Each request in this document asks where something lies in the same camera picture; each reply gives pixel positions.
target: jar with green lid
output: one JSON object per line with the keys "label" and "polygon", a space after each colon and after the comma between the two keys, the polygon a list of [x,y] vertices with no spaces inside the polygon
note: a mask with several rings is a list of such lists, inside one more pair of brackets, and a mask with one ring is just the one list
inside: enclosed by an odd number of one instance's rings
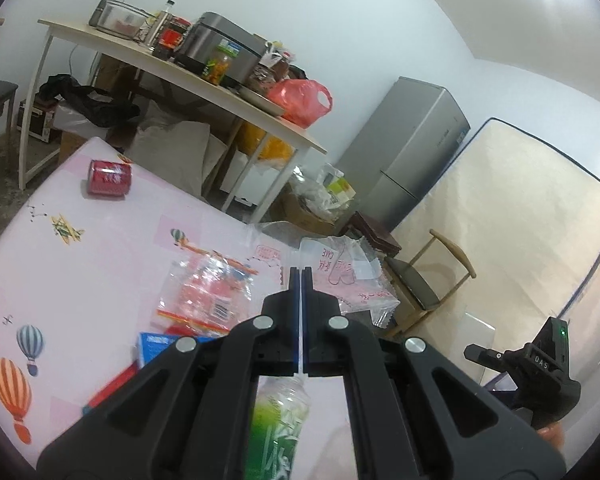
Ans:
{"label": "jar with green lid", "polygon": [[213,54],[206,61],[205,69],[202,71],[202,79],[211,84],[219,85],[224,74],[231,66],[232,61],[238,57],[240,45],[229,40],[222,40]]}

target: green bottle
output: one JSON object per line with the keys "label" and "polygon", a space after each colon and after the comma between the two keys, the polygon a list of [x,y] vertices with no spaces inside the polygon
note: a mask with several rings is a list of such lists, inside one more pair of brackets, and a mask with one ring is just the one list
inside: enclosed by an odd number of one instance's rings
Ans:
{"label": "green bottle", "polygon": [[267,378],[253,408],[244,480],[288,480],[309,406],[299,376]]}

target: heart outline print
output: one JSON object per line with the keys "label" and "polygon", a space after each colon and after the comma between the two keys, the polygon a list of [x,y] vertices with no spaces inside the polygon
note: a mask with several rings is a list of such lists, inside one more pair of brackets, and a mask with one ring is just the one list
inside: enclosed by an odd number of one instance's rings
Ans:
{"label": "heart outline print", "polygon": [[356,282],[356,273],[353,271],[353,266],[351,265],[351,255],[345,244],[343,244],[343,248],[336,259],[336,263],[329,273],[329,283],[331,283],[331,285],[337,285],[340,282],[344,285],[353,285]]}

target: red plastic bag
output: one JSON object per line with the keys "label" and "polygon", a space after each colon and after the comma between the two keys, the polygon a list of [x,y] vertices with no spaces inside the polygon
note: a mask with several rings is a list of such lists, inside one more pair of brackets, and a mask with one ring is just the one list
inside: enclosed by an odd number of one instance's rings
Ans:
{"label": "red plastic bag", "polygon": [[[320,102],[320,94],[326,97],[328,107]],[[333,99],[329,91],[311,79],[280,81],[269,91],[267,99],[285,109],[283,119],[302,128],[308,128],[333,108]]]}

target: orange striped hot air balloon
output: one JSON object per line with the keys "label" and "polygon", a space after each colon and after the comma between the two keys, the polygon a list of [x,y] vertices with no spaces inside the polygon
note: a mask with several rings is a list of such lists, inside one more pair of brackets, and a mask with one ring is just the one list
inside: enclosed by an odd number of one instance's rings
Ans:
{"label": "orange striped hot air balloon", "polygon": [[31,434],[22,421],[31,405],[31,386],[13,361],[4,357],[0,357],[0,402],[13,415],[13,427],[19,439],[31,444]]}

